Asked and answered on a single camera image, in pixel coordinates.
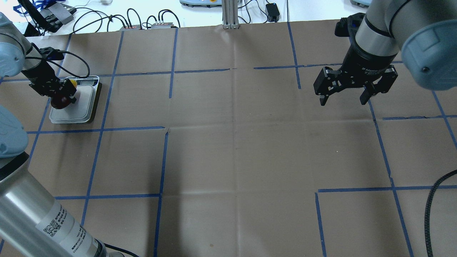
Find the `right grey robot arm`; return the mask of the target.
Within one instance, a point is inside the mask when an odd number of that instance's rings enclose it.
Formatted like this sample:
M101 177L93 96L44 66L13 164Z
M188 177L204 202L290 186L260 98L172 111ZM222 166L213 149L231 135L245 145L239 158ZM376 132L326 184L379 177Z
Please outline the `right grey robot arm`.
M323 67L313 84L321 106L345 89L363 88L362 105L389 92L398 54L422 88L455 88L456 29L455 0L373 0L366 13L341 18L334 33L347 37L350 47L341 67Z

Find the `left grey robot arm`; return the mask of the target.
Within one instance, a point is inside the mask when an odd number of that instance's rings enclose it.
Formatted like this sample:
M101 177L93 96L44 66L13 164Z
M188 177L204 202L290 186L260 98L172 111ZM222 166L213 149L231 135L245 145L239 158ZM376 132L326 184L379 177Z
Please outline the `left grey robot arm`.
M98 77L60 79L50 64L65 52L38 48L1 14L1 77L22 73L56 110L82 107L90 119ZM1 107L1 238L26 257L124 257L134 253L94 238L28 171L29 138L21 122Z

